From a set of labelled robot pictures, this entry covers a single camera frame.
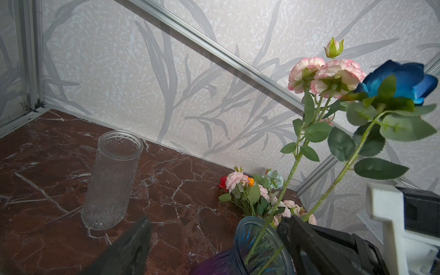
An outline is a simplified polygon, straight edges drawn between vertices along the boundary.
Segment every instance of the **red flower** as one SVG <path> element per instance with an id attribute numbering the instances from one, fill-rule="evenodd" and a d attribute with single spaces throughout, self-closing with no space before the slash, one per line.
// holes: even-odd
<path id="1" fill-rule="evenodd" d="M 219 184 L 219 187 L 221 189 L 223 189 L 225 192 L 227 192 L 227 189 L 226 189 L 226 178 L 227 178 L 227 176 L 224 176 L 223 178 L 221 178 L 220 179 L 220 184 Z"/>

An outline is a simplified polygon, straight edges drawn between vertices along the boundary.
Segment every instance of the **vase rim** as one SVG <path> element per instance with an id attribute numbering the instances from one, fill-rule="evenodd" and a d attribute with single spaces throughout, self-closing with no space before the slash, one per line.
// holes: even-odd
<path id="1" fill-rule="evenodd" d="M 106 149 L 104 142 L 106 139 L 109 139 L 113 136 L 123 136 L 125 138 L 128 138 L 131 142 L 133 142 L 137 146 L 135 152 L 131 155 L 120 155 L 120 154 L 114 154 L 114 153 L 109 152 Z M 116 159 L 116 160 L 129 161 L 129 160 L 132 160 L 132 159 L 140 156 L 140 154 L 143 151 L 143 142 L 140 138 L 138 138 L 134 134 L 127 132 L 127 131 L 109 131 L 99 137 L 98 148 L 99 148 L 99 150 L 101 150 L 101 152 L 104 155 L 108 156 L 109 158 Z"/>
<path id="2" fill-rule="evenodd" d="M 237 247 L 237 241 L 239 238 L 239 231 L 241 229 L 243 229 L 244 226 L 247 224 L 256 224 L 260 227 L 263 227 L 265 224 L 265 221 L 260 218 L 254 217 L 254 216 L 247 216 L 247 217 L 244 217 L 243 219 L 241 219 L 237 225 L 237 228 L 236 228 L 235 234 L 234 234 L 234 253 L 236 256 L 236 260 L 240 261 L 242 264 L 240 266 L 243 266 L 243 267 L 244 267 L 244 261 L 241 256 L 241 253 L 239 251 L 239 248 Z M 270 235 L 270 237 L 272 237 L 274 239 L 274 241 L 277 243 L 277 245 L 279 247 L 284 245 L 284 243 L 282 242 L 282 240 L 278 236 L 278 233 L 271 226 L 266 228 L 266 234 L 267 233 Z M 287 249 L 285 247 L 281 250 L 281 255 L 284 258 L 284 263 L 285 263 L 285 267 L 286 267 L 286 274 L 295 274 L 294 269 L 293 269 L 292 259 L 290 257 L 289 252 L 287 251 Z M 245 274 L 249 274 L 249 272 L 247 271 L 247 269 L 245 267 L 244 267 L 244 270 L 242 270 L 242 272 L 243 271 L 245 272 Z"/>

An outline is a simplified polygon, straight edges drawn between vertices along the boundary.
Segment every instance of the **textured glass vase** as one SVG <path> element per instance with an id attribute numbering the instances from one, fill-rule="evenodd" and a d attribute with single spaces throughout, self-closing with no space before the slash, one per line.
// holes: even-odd
<path id="1" fill-rule="evenodd" d="M 234 235 L 234 246 L 225 250 L 190 271 L 190 275 L 256 275 L 275 251 L 283 245 L 281 239 L 271 227 L 260 240 L 248 265 L 244 259 L 248 255 L 256 236 L 264 226 L 264 221 L 256 217 L 245 217 L 237 226 Z M 285 248 L 263 272 L 264 275 L 293 275 L 293 264 Z"/>
<path id="2" fill-rule="evenodd" d="M 88 183 L 81 219 L 87 228 L 106 230 L 125 216 L 142 141 L 124 131 L 103 134 Z"/>

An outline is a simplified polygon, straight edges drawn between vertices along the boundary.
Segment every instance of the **orange flower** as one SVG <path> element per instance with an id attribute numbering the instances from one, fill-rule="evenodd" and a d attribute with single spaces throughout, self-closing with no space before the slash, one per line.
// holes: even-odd
<path id="1" fill-rule="evenodd" d="M 253 178 L 248 178 L 249 179 L 249 186 L 253 187 L 253 185 L 255 184 L 255 180 Z"/>

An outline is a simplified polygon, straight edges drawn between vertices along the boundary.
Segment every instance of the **blue glass vase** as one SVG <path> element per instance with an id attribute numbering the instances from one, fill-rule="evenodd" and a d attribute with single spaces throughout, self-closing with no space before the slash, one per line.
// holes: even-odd
<path id="1" fill-rule="evenodd" d="M 275 251 L 283 245 L 279 236 L 268 227 L 248 265 L 244 265 L 255 238 L 264 221 L 256 217 L 243 218 L 235 230 L 234 246 L 202 262 L 190 271 L 190 275 L 256 275 Z M 264 275 L 293 275 L 293 264 L 285 248 L 264 270 Z"/>

